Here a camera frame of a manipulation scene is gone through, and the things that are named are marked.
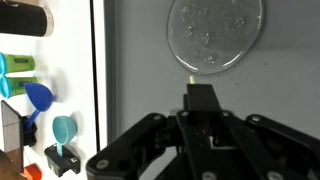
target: screw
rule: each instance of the screw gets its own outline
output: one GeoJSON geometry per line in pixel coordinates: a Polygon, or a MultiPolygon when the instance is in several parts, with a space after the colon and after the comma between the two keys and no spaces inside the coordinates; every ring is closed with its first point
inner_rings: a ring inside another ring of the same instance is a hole
{"type": "Polygon", "coordinates": [[[189,116],[189,112],[187,112],[187,111],[183,112],[182,116],[184,116],[184,117],[189,116]]]}
{"type": "Polygon", "coordinates": [[[108,166],[109,166],[109,161],[106,159],[102,159],[97,163],[96,168],[97,169],[104,169],[108,166]]]}
{"type": "Polygon", "coordinates": [[[283,176],[276,171],[268,172],[268,179],[269,180],[284,180],[283,176]]]}
{"type": "Polygon", "coordinates": [[[160,119],[161,119],[161,116],[160,116],[160,115],[157,115],[157,116],[154,117],[154,120],[157,120],[157,121],[158,121],[158,120],[160,120],[160,119]]]}
{"type": "Polygon", "coordinates": [[[216,180],[217,176],[211,171],[206,171],[202,174],[202,180],[216,180]]]}
{"type": "Polygon", "coordinates": [[[251,119],[254,120],[254,121],[260,121],[261,120],[261,118],[259,116],[252,116],[251,119]]]}
{"type": "Polygon", "coordinates": [[[222,113],[222,115],[223,115],[223,116],[229,116],[229,115],[230,115],[230,113],[229,113],[229,112],[227,112],[227,111],[224,111],[224,112],[222,113]]]}

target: orange object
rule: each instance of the orange object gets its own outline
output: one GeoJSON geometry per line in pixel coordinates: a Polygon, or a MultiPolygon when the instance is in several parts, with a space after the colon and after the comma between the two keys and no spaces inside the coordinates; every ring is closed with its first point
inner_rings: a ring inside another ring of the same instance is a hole
{"type": "Polygon", "coordinates": [[[41,180],[42,173],[36,164],[31,164],[23,169],[23,174],[28,180],[41,180]]]}

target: green container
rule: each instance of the green container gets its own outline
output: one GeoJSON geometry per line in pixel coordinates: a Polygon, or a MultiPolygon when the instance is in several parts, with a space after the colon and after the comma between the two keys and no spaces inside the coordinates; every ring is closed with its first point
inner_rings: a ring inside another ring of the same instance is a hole
{"type": "Polygon", "coordinates": [[[36,64],[32,56],[0,53],[0,74],[32,71],[36,64]]]}
{"type": "Polygon", "coordinates": [[[35,77],[18,77],[9,78],[5,76],[0,77],[0,90],[4,98],[8,99],[12,96],[25,94],[24,83],[33,82],[38,83],[35,77]]]}

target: clear petri dish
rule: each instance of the clear petri dish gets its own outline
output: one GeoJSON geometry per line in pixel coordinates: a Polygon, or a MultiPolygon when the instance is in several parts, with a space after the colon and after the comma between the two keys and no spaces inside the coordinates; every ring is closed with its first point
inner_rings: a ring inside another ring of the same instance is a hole
{"type": "Polygon", "coordinates": [[[168,41],[176,59],[191,72],[218,73],[250,49],[262,20],[262,0],[175,0],[168,41]]]}

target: teal measuring cup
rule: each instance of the teal measuring cup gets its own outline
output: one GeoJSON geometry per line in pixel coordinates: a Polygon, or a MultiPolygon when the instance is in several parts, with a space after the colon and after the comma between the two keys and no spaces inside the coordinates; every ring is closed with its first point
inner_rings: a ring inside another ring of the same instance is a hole
{"type": "Polygon", "coordinates": [[[77,134],[76,122],[68,116],[57,116],[53,120],[52,130],[57,141],[57,153],[62,157],[62,146],[70,142],[77,134]]]}

